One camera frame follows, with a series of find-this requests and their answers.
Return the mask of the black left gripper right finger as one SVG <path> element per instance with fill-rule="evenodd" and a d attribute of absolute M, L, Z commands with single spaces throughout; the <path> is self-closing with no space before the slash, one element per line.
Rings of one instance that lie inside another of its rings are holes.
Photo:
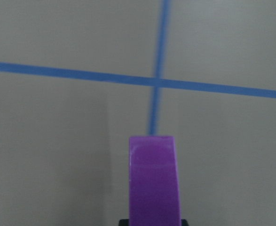
<path fill-rule="evenodd" d="M 181 226 L 189 226 L 188 222 L 186 219 L 181 220 Z"/>

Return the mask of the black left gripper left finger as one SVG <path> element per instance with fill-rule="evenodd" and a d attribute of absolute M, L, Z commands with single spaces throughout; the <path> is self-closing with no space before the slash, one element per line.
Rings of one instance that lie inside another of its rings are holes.
<path fill-rule="evenodd" d="M 120 219 L 118 226 L 129 226 L 129 219 Z"/>

